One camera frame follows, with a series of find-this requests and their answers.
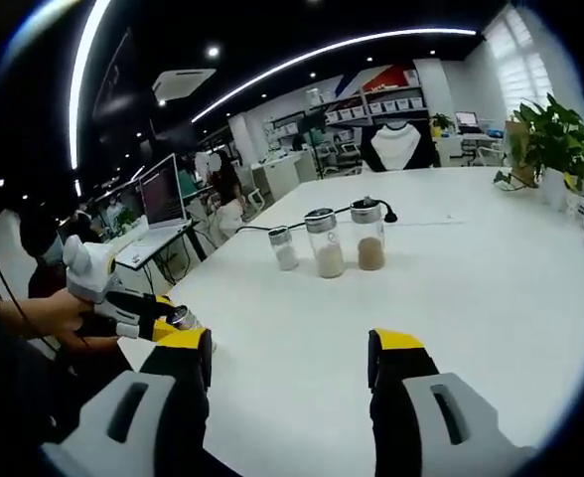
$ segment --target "white storage box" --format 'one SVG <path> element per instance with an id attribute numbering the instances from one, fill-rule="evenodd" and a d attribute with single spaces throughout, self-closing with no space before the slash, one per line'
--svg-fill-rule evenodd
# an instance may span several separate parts
<path id="1" fill-rule="evenodd" d="M 394 112 L 396 111 L 396 107 L 395 107 L 395 101 L 384 101 L 382 103 L 382 105 L 384 106 L 384 110 L 387 112 Z"/>
<path id="2" fill-rule="evenodd" d="M 347 142 L 352 140 L 352 132 L 351 131 L 339 131 L 339 139 L 343 142 Z"/>
<path id="3" fill-rule="evenodd" d="M 382 103 L 381 102 L 371 102 L 369 104 L 369 110 L 371 114 L 379 114 L 382 112 Z"/>
<path id="4" fill-rule="evenodd" d="M 352 115 L 354 117 L 364 117 L 365 116 L 365 110 L 363 109 L 362 106 L 355 106 L 352 108 Z"/>
<path id="5" fill-rule="evenodd" d="M 409 100 L 414 109 L 421 109 L 424 107 L 421 97 L 411 97 Z"/>
<path id="6" fill-rule="evenodd" d="M 398 109 L 401 111 L 409 109 L 409 99 L 398 99 L 396 102 L 398 103 Z"/>
<path id="7" fill-rule="evenodd" d="M 325 114 L 325 122 L 333 123 L 339 122 L 339 114 L 337 111 L 328 112 Z"/>
<path id="8" fill-rule="evenodd" d="M 340 109 L 339 113 L 341 114 L 341 119 L 343 121 L 347 121 L 349 119 L 352 119 L 352 110 L 349 109 L 348 107 L 346 107 L 345 109 Z"/>
<path id="9" fill-rule="evenodd" d="M 287 134 L 297 134 L 299 132 L 299 127 L 297 126 L 296 122 L 291 122 L 290 124 L 286 125 L 285 128 L 287 129 Z"/>

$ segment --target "computer monitor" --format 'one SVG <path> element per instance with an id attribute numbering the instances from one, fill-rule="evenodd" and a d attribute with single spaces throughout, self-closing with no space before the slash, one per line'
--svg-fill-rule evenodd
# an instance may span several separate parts
<path id="1" fill-rule="evenodd" d="M 188 220 L 180 194 L 175 154 L 140 177 L 140 192 L 149 229 L 177 226 Z"/>
<path id="2" fill-rule="evenodd" d="M 456 112 L 455 118 L 460 127 L 479 127 L 478 116 L 475 112 Z"/>

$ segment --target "cable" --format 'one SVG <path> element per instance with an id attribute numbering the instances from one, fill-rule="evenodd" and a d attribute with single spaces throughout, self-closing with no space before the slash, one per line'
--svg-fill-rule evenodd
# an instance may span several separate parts
<path id="1" fill-rule="evenodd" d="M 14 306 L 16 306 L 16 309 L 18 310 L 18 312 L 21 314 L 21 316 L 23 317 L 23 319 L 25 320 L 25 323 L 28 325 L 29 328 L 31 328 L 31 330 L 34 332 L 34 334 L 50 349 L 54 352 L 54 355 L 56 355 L 58 353 L 58 350 L 56 350 L 56 348 L 54 348 L 46 339 L 45 337 L 41 334 L 41 332 L 39 331 L 38 328 L 36 328 L 36 326 L 30 321 L 30 319 L 27 317 L 27 315 L 25 314 L 25 312 L 23 311 L 23 308 L 21 308 L 21 305 L 18 304 L 18 300 L 16 299 L 16 297 L 14 296 L 14 293 L 12 293 L 12 290 L 10 289 L 10 286 L 7 284 L 7 280 L 5 279 L 5 275 L 3 275 L 3 272 L 1 271 L 1 267 L 0 267 L 0 277 L 1 277 L 1 281 L 3 282 L 3 285 L 5 286 L 5 289 L 7 290 L 7 292 L 10 295 L 10 298 L 12 298 L 12 301 L 14 302 Z"/>
<path id="2" fill-rule="evenodd" d="M 155 294 L 155 289 L 153 288 L 153 280 L 151 279 L 151 276 L 149 276 L 151 272 L 149 271 L 147 273 L 146 265 L 142 267 L 142 271 L 144 272 L 144 276 L 146 276 L 146 280 L 149 282 L 149 286 L 151 287 L 151 293 Z"/>
<path id="3" fill-rule="evenodd" d="M 197 229 L 195 229 L 195 228 L 193 228 L 193 232 L 195 232 L 196 234 L 199 234 L 200 236 L 203 236 L 203 237 L 204 237 L 204 239 L 208 240 L 208 241 L 209 241 L 209 243 L 210 243 L 210 244 L 213 246 L 213 248 L 214 248 L 215 250 L 217 250 L 217 249 L 218 249 L 218 247 L 217 247 L 217 246 L 216 246 L 216 245 L 213 243 L 213 241 L 212 241 L 212 240 L 211 240 L 211 239 L 210 239 L 210 238 L 209 238 L 209 237 L 208 237 L 206 234 L 203 234 L 203 233 L 201 233 L 200 231 L 198 231 L 198 230 L 197 230 Z"/>
<path id="4" fill-rule="evenodd" d="M 395 212 L 393 211 L 393 209 L 391 208 L 391 206 L 385 202 L 382 201 L 380 199 L 373 199 L 381 204 L 383 204 L 386 208 L 387 208 L 387 213 L 384 216 L 384 221 L 387 222 L 388 224 L 393 224 L 395 222 L 398 221 L 398 216 L 395 214 Z M 347 207 L 343 207 L 342 209 L 338 209 L 337 211 L 334 211 L 334 214 L 340 214 L 344 211 L 348 211 L 350 209 L 350 206 Z M 298 227 L 303 227 L 305 226 L 305 222 L 299 222 L 298 224 L 293 224 L 291 226 L 288 226 L 287 228 L 291 231 L 293 229 L 296 229 Z M 246 231 L 246 230 L 253 230 L 253 231 L 264 231 L 264 232 L 270 232 L 273 229 L 277 229 L 278 227 L 272 227 L 272 228 L 268 228 L 268 227 L 259 227 L 259 226 L 243 226 L 243 227 L 239 227 L 236 231 L 240 232 L 240 231 Z"/>

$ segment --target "brown powder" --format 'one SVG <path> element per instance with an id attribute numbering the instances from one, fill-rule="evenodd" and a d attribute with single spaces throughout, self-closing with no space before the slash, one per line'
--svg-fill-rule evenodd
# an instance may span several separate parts
<path id="1" fill-rule="evenodd" d="M 361 270 L 379 270 L 384 267 L 382 241 L 375 237 L 359 241 L 359 268 Z"/>

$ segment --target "jar lid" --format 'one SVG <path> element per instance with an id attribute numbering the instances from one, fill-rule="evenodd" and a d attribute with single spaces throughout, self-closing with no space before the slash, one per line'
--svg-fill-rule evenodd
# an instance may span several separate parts
<path id="1" fill-rule="evenodd" d="M 287 227 L 277 227 L 268 231 L 268 237 L 273 245 L 282 245 L 287 241 L 292 241 L 292 234 Z"/>
<path id="2" fill-rule="evenodd" d="M 379 201 L 365 197 L 350 205 L 350 214 L 355 224 L 373 224 L 382 218 L 382 209 Z"/>
<path id="3" fill-rule="evenodd" d="M 310 234 L 321 234 L 336 227 L 336 215 L 333 209 L 317 209 L 305 216 L 305 228 Z"/>

